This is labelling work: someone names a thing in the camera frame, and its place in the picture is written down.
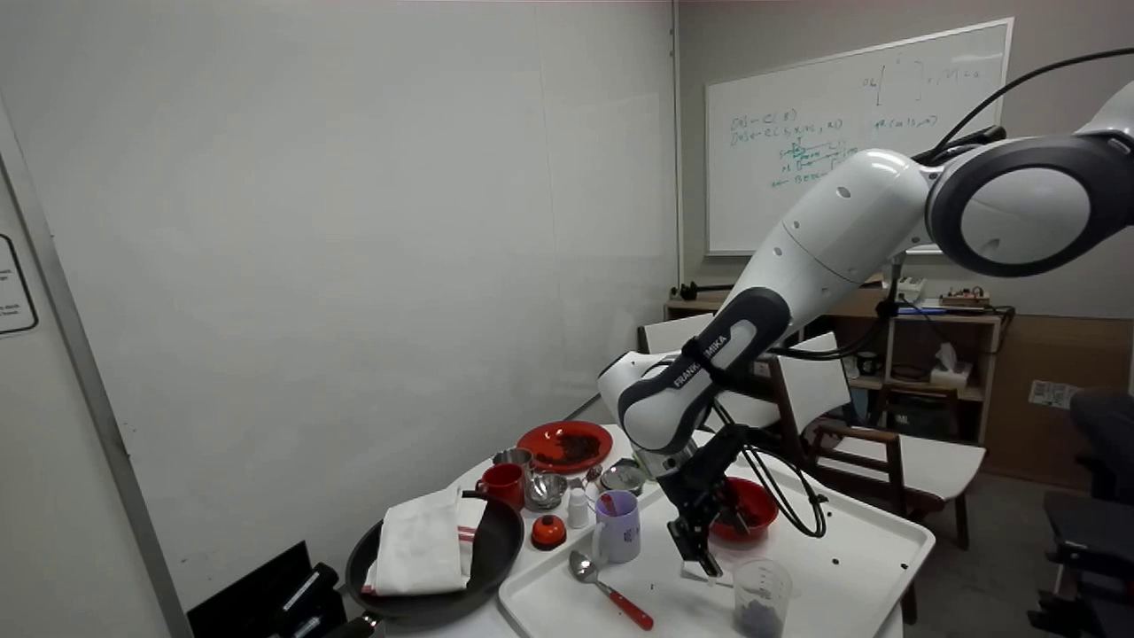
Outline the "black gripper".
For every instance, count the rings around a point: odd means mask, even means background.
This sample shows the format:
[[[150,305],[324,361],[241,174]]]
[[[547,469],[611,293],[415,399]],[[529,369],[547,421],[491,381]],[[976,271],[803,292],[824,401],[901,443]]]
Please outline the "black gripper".
[[[709,579],[720,579],[723,569],[712,552],[712,523],[720,512],[737,503],[725,469],[745,451],[749,438],[741,430],[720,430],[706,443],[692,443],[686,454],[658,479],[661,494],[678,507],[678,519],[666,523],[672,549],[683,565],[698,559]]]

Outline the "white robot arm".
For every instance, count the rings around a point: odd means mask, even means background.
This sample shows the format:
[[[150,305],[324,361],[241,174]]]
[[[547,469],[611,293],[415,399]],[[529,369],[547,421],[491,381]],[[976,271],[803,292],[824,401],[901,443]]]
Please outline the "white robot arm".
[[[816,180],[761,238],[709,326],[666,356],[617,356],[599,399],[678,519],[678,552],[709,579],[723,569],[709,525],[731,507],[725,464],[745,438],[706,447],[694,430],[756,361],[840,305],[920,234],[964,271],[1033,276],[1134,223],[1134,87],[1071,136],[970,142],[964,153],[862,148]]]

